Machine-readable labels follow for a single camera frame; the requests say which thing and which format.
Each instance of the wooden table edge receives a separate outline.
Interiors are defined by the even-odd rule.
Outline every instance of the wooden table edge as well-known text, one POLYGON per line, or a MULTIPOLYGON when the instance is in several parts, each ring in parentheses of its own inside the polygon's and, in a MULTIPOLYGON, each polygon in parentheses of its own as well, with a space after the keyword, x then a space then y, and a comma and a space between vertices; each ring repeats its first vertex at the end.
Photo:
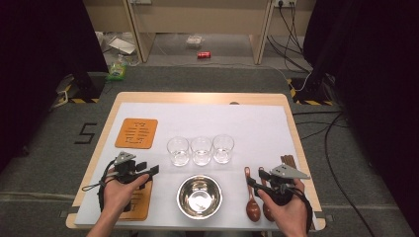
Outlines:
MULTIPOLYGON (((289 101, 284 94, 265 94, 265 93, 190 93, 190 92, 120 92, 118 93, 111 111, 108 115, 105 126, 102 130, 98 144, 93 152, 92 158, 89 162, 88 168, 81 182, 80 189, 77 192, 76 198, 72 207, 81 205, 85 196, 81 191, 81 187, 89 185, 92 174, 98 163, 102 149, 108 138, 112 124, 114 123, 116 114, 120 108, 121 103, 189 103, 189 104, 230 104, 238 103, 241 105, 260 105, 260 106, 283 106, 287 115, 290 132, 295 146, 295 152, 298 157, 298 163, 303 173, 311 177, 307 161, 305 159, 304 151, 302 149, 301 141, 296 130, 293 114, 290 108, 289 101)), ((320 202, 318 200, 317 192, 314 187, 312 179, 304 181, 305 189, 309 195, 310 203, 313 211, 322 212, 320 202)), ((66 219, 66 226, 70 229, 88 229, 89 226, 80 227, 74 224, 77 213, 69 213, 66 219)), ((326 220, 317 217, 318 229, 322 230, 326 227, 326 220)))

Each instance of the hand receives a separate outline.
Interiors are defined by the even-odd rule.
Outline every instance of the hand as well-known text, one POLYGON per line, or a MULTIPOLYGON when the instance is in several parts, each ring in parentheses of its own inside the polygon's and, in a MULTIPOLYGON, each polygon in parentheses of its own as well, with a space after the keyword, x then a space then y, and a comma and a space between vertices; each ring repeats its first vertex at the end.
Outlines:
POLYGON ((126 185, 117 180, 112 180, 112 177, 107 178, 104 190, 104 209, 87 236, 110 236, 115 223, 117 223, 124 208, 129 203, 132 193, 143 185, 148 178, 149 175, 145 174, 126 185))
POLYGON ((145 174, 138 177, 129 184, 121 184, 113 177, 108 177, 104 190, 104 210, 115 213, 123 213, 124 208, 129 204, 132 193, 148 180, 149 175, 145 174))
MULTIPOLYGON (((293 180, 295 187, 304 193, 304 184, 299 179, 293 180)), ((304 202, 297 197, 293 196, 291 201, 284 205, 276 205, 271 197, 264 191, 258 190, 259 197, 265 205, 271 210, 272 217, 274 217, 278 228, 288 237, 294 236, 307 236, 306 235, 306 221, 307 209, 304 202)))

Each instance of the black curtain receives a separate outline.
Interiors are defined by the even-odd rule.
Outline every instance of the black curtain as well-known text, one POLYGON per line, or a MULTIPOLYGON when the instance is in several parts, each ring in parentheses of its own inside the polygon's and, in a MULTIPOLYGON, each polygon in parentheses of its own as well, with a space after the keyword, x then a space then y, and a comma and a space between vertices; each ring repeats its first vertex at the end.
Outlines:
MULTIPOLYGON (((336 27, 339 16, 332 11, 339 12, 338 5, 317 0, 304 43, 314 67, 328 48, 324 42, 336 27)), ((327 58, 331 63, 324 72, 336 77, 361 145, 419 236, 418 13, 414 0, 363 1, 357 14, 348 16, 353 24, 340 29, 343 40, 336 42, 339 50, 327 58)))
POLYGON ((107 72, 83 1, 3 0, 0 171, 28 145, 68 74, 89 84, 87 72, 107 72))

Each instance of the stainless steel bowl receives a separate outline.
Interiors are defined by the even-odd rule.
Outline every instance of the stainless steel bowl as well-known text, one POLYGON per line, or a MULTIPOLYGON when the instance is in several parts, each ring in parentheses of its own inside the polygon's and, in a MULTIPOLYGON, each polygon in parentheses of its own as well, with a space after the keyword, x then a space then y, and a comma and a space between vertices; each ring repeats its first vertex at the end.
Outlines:
POLYGON ((222 203, 221 188, 211 177, 197 175, 182 183, 177 195, 182 212, 192 219, 207 219, 222 203))

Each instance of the clear drinking glass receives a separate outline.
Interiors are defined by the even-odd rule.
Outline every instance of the clear drinking glass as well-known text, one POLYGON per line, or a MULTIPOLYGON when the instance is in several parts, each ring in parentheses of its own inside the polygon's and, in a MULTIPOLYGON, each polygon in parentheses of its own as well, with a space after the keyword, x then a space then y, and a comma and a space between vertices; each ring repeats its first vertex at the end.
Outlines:
POLYGON ((232 150, 234 148, 234 139, 226 134, 216 136, 212 141, 213 159, 225 164, 231 160, 232 150))
POLYGON ((184 166, 189 162, 189 142, 181 136, 173 137, 167 143, 167 150, 171 154, 170 160, 175 166, 184 166))
POLYGON ((205 166, 210 162, 212 142, 209 138, 200 136, 191 141, 192 159, 195 164, 205 166))

